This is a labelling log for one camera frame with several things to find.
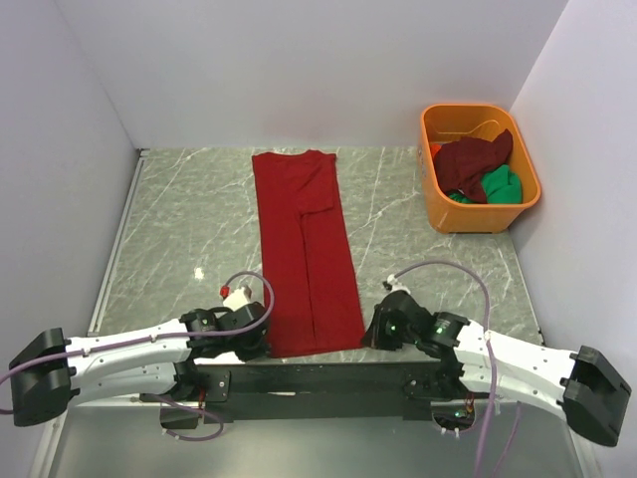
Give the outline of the bright red t shirt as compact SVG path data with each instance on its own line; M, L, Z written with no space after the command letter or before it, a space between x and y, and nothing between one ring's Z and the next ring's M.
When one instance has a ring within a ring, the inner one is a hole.
M335 154L264 152L252 164L273 357L359 348L364 322Z

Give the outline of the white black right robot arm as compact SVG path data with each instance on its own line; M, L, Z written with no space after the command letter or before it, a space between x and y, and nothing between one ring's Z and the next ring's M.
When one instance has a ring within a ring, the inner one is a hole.
M600 351L533 345L448 312L430 313L405 291L389 293L374 308L363 346L397 351L411 345L436 359L434 371L408 384L431 401L493 393L547 411L598 445L614 447L632 393Z

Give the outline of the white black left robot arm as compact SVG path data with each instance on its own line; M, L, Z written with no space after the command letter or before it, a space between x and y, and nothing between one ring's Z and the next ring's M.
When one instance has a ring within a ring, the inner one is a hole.
M9 364L7 414L18 427L42 424L69 407L140 393L172 400L198 397L206 381L197 359L233 353L266 355L270 308L258 302L232 309L194 309L155 327L98 338L40 333Z

